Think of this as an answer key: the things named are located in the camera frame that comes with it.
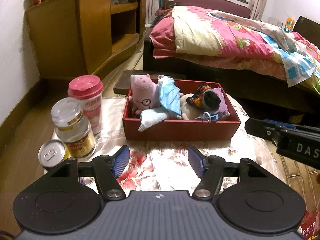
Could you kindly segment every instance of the beige plush toy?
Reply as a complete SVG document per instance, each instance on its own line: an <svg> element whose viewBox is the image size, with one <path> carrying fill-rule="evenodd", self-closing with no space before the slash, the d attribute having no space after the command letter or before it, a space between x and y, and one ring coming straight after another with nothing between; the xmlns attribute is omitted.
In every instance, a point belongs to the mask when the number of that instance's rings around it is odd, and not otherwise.
<svg viewBox="0 0 320 240"><path fill-rule="evenodd" d="M200 109L187 104L187 98L192 96L193 94L186 94L180 97L181 117L183 120L194 120L201 114Z"/></svg>

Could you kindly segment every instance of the mask ear loop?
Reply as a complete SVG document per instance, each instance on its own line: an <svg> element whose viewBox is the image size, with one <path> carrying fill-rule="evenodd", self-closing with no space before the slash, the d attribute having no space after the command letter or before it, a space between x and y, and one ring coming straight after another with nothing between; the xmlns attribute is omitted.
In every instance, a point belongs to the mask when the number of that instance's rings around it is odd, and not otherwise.
<svg viewBox="0 0 320 240"><path fill-rule="evenodd" d="M208 120L208 122L211 122L211 115L208 113L208 112L204 112L203 113L203 115L202 115L202 117L197 117L196 119L195 119L195 121L197 120L197 119L206 119L206 116L205 115L207 115L208 116L208 118L209 118L209 120Z"/></svg>

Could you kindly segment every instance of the pink plush pig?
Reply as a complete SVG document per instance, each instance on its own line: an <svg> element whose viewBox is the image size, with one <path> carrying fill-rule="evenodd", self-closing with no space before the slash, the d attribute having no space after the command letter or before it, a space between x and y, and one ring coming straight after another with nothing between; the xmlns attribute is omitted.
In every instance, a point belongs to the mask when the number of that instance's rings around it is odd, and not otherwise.
<svg viewBox="0 0 320 240"><path fill-rule="evenodd" d="M138 109L135 114L141 114L143 110L153 109L160 106L159 91L157 85L150 79L150 75L138 76L131 84L133 107Z"/></svg>

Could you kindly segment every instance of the pink headboard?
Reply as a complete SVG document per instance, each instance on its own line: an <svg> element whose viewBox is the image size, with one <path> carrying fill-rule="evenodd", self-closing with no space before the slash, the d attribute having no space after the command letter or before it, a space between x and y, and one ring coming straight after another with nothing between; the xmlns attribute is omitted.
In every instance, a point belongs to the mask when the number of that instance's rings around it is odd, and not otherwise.
<svg viewBox="0 0 320 240"><path fill-rule="evenodd" d="M249 18L250 9L246 6L238 5L236 3L226 0L175 0L181 2L182 6L191 5L199 6L206 9L219 10L231 14L235 14L241 17Z"/></svg>

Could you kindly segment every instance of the can pull tab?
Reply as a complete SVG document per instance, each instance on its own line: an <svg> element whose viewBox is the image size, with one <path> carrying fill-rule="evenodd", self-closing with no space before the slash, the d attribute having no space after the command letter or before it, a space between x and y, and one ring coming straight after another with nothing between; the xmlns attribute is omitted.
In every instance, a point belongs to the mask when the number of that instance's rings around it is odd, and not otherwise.
<svg viewBox="0 0 320 240"><path fill-rule="evenodd" d="M46 153L43 158L47 162L48 160L52 159L53 156L56 155L56 151L54 149L50 150L48 153Z"/></svg>

